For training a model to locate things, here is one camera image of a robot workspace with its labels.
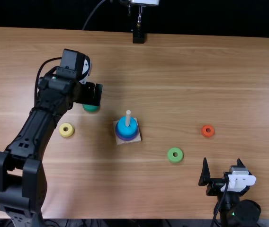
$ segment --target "cable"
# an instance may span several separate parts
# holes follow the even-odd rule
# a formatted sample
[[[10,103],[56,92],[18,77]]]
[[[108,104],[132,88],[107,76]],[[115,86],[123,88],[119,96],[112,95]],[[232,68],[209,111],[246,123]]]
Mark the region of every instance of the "cable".
[[[95,11],[99,8],[99,6],[102,5],[105,1],[106,1],[106,0],[102,0],[102,1],[100,1],[100,2],[98,3],[98,5],[96,5],[96,7],[92,10],[92,12],[89,14],[89,16],[87,17],[87,19],[86,19],[86,21],[85,21],[85,24],[84,24],[84,26],[83,26],[83,28],[82,28],[82,31],[85,30],[86,25],[88,24],[90,18],[91,18],[92,15],[94,14],[94,12],[95,12]]]
[[[171,227],[171,223],[170,223],[167,219],[164,219],[164,220],[166,221],[167,225],[168,225],[169,227]]]
[[[67,219],[67,222],[66,222],[66,225],[65,225],[65,227],[67,227],[67,224],[68,224],[68,222],[69,222],[69,219]]]
[[[216,216],[218,215],[218,212],[219,212],[219,210],[220,210],[220,208],[221,208],[221,206],[222,206],[222,204],[223,204],[223,202],[224,202],[225,195],[226,195],[226,192],[227,192],[227,190],[228,190],[228,184],[229,184],[229,179],[227,178],[227,181],[226,181],[226,187],[225,187],[223,196],[222,196],[221,201],[220,201],[220,203],[219,203],[219,205],[218,205],[218,207],[217,207],[217,209],[216,209],[216,211],[215,211],[214,217],[212,218],[210,227],[214,227]]]
[[[50,219],[46,219],[46,220],[45,220],[45,224],[47,224],[47,221],[56,224],[57,227],[60,227],[60,225],[59,225],[57,222],[55,222],[55,221],[53,221],[53,220],[50,220]]]
[[[217,219],[215,220],[215,225],[216,225],[217,227],[221,227],[221,224],[218,222]]]
[[[37,73],[37,75],[36,75],[36,82],[35,82],[35,103],[34,103],[34,105],[36,104],[36,98],[37,98],[37,93],[38,93],[38,82],[39,82],[40,74],[41,74],[41,71],[42,71],[43,67],[44,67],[47,63],[49,63],[49,62],[51,62],[51,61],[60,60],[60,59],[62,59],[62,57],[49,59],[49,60],[45,61],[45,62],[40,66],[39,71],[38,71],[38,73]]]
[[[218,203],[216,203],[216,205],[215,205],[215,207],[214,207],[214,214],[215,214],[215,209],[216,209],[217,205],[218,205]],[[221,223],[218,222],[217,219],[215,219],[215,225],[216,225],[217,227],[221,227]]]

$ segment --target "purple ring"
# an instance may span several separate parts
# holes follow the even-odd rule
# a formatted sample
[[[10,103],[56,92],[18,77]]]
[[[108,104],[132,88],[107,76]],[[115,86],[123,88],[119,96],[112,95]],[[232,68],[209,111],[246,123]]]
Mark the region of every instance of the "purple ring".
[[[139,127],[137,128],[137,130],[136,130],[134,136],[129,137],[129,138],[125,138],[125,137],[123,137],[123,136],[121,136],[121,135],[119,134],[119,132],[118,132],[118,130],[117,130],[117,124],[116,124],[116,135],[117,135],[121,140],[124,140],[124,141],[131,141],[131,140],[133,140],[133,139],[138,135],[138,131],[139,131],[138,129],[139,129]]]

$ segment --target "wooden table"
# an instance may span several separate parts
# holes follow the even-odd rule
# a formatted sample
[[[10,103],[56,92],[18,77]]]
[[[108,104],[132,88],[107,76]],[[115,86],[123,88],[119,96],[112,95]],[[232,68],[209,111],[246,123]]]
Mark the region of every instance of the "wooden table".
[[[213,177],[241,158],[257,177],[244,198],[269,218],[269,39],[149,34],[141,45],[126,33],[0,28],[0,151],[33,107],[40,65],[64,48],[87,54],[90,81],[104,87],[98,113],[74,105],[59,124],[75,134],[57,128],[49,141],[44,218],[211,218],[216,198],[197,185],[203,157]],[[127,109],[143,141],[117,146],[112,123]],[[172,147],[184,152],[178,165]]]

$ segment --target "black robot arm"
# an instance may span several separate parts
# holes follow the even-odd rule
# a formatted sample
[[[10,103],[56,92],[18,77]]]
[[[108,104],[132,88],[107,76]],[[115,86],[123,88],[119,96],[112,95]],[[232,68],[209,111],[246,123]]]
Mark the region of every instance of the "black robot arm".
[[[198,185],[207,185],[206,195],[217,196],[218,199],[211,227],[214,224],[221,227],[256,227],[261,207],[251,200],[240,201],[240,197],[254,185],[255,181],[255,176],[248,171],[240,159],[237,159],[236,166],[230,166],[229,172],[224,172],[223,178],[212,178],[207,159],[204,158]],[[218,213],[220,213],[220,224],[216,220]]]
[[[0,210],[16,227],[44,226],[41,207],[47,182],[42,159],[61,117],[74,102],[100,105],[102,85],[86,82],[90,66],[86,55],[65,49],[60,66],[40,78],[35,106],[23,128],[0,152]],[[22,176],[7,172],[15,168]]]

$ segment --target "black background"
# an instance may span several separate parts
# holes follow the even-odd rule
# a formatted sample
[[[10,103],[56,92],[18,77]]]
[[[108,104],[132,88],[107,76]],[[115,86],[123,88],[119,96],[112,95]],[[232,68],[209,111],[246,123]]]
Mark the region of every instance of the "black background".
[[[0,26],[81,30],[100,0],[0,0]],[[130,32],[136,21],[107,0],[86,30]],[[160,0],[144,11],[148,33],[269,37],[269,0]]]

